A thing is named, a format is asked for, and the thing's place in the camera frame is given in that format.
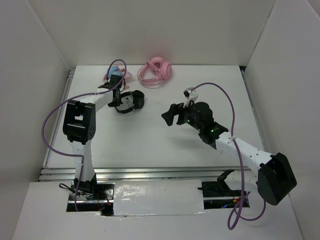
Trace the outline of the black wired headphones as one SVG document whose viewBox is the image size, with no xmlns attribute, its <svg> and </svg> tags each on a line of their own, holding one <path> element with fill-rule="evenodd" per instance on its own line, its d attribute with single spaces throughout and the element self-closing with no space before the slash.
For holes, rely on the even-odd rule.
<svg viewBox="0 0 320 240">
<path fill-rule="evenodd" d="M 130 112 L 134 112 L 136 110 L 140 110 L 143 108 L 145 104 L 145 94 L 140 90 L 128 91 L 120 94 L 120 99 L 124 100 L 127 109 L 118 109 L 115 107 L 115 110 L 119 114 L 128 114 Z"/>
</svg>

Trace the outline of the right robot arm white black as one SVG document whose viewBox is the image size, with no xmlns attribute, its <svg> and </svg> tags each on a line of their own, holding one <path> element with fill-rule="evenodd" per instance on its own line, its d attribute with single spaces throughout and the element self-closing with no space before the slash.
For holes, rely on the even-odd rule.
<svg viewBox="0 0 320 240">
<path fill-rule="evenodd" d="M 198 136 L 207 145 L 237 158 L 257 174 L 257 192 L 268 204 L 276 206 L 297 186 L 297 180 L 288 158 L 282 154 L 272 154 L 260 150 L 249 143 L 233 137 L 231 132 L 217 123 L 213 111 L 205 102 L 190 106 L 183 103 L 171 104 L 169 110 L 161 114 L 168 126 L 188 124 L 198 131 Z"/>
</svg>

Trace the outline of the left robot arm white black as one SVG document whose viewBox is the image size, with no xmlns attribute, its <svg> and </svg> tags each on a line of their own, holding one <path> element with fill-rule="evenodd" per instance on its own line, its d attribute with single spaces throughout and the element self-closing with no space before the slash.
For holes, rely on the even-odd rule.
<svg viewBox="0 0 320 240">
<path fill-rule="evenodd" d="M 111 73 L 97 92 L 67 103 L 62 131 L 70 142 L 74 155 L 74 186 L 86 199 L 98 195 L 97 177 L 92 163 L 91 143 L 96 133 L 96 113 L 104 106 L 121 105 L 120 92 L 123 74 Z"/>
</svg>

